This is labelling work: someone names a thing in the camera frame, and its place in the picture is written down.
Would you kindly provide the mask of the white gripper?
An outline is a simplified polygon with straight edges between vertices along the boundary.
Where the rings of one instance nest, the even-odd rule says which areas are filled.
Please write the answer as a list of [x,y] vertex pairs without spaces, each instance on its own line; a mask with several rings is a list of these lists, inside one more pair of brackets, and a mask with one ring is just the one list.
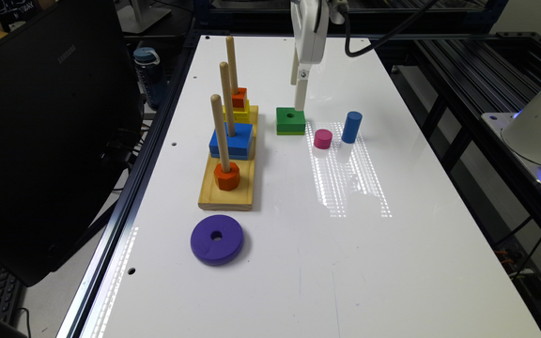
[[329,25],[329,6],[323,0],[292,1],[290,13],[295,37],[290,84],[295,86],[294,109],[303,111],[309,69],[300,64],[321,62]]

